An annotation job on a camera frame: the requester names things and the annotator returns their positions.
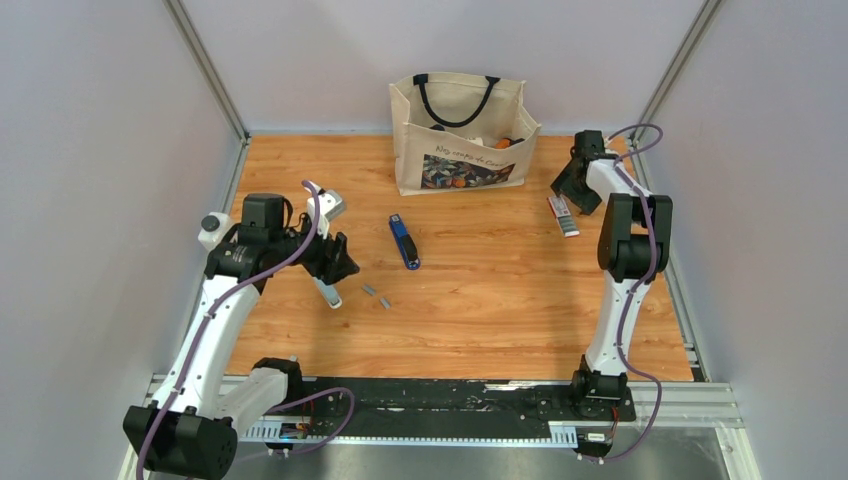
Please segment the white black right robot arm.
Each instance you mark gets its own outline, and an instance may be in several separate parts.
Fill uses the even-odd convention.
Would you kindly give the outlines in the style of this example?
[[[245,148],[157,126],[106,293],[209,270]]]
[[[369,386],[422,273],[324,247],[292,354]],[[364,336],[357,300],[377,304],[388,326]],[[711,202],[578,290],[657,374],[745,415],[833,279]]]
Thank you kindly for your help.
[[[604,275],[600,317],[570,392],[572,409],[586,419],[625,400],[641,304],[670,257],[673,200],[641,186],[624,159],[608,148],[601,131],[580,131],[568,164],[551,184],[583,214],[605,209],[597,245]]]

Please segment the blue black stapler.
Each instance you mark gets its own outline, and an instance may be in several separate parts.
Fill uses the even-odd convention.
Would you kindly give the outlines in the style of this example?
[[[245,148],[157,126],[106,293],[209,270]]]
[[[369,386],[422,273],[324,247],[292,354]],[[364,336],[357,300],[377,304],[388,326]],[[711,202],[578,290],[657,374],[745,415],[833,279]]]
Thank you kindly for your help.
[[[390,232],[398,247],[400,256],[408,270],[417,270],[421,266],[417,246],[399,214],[389,216],[388,225]]]

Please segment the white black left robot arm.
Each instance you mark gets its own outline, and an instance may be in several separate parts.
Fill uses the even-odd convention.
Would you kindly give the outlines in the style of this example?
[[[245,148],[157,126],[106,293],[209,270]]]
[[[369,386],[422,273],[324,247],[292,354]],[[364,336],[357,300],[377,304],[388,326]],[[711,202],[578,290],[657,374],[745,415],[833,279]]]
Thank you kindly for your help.
[[[281,414],[305,403],[299,364],[263,358],[230,393],[220,387],[247,317],[267,281],[289,266],[302,266],[327,304],[342,299],[335,285],[358,273],[343,233],[330,223],[345,208],[342,197],[307,181],[310,196],[298,224],[284,196],[246,196],[240,221],[211,212],[198,240],[207,252],[194,318],[165,379],[146,406],[131,406],[123,430],[137,456],[134,474],[150,472],[190,479],[221,479],[233,465],[238,439],[274,408]]]

